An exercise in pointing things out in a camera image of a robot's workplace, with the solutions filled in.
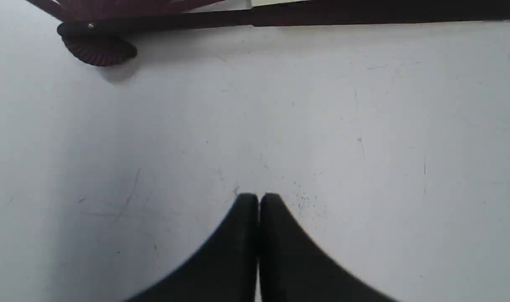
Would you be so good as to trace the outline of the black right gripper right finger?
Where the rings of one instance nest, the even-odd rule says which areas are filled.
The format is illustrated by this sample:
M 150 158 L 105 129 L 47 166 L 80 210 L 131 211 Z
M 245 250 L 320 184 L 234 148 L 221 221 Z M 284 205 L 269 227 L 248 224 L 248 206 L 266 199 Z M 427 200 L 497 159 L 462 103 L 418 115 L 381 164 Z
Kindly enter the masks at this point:
M 259 234 L 262 301 L 391 302 L 319 248 L 276 193 L 261 200 Z

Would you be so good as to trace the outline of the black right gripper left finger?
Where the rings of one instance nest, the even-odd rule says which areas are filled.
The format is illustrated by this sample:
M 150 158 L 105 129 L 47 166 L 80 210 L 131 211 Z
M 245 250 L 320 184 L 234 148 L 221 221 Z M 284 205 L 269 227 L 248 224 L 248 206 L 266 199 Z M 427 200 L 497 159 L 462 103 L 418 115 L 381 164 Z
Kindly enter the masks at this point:
M 241 193 L 211 237 L 184 264 L 131 302 L 253 302 L 259 201 Z

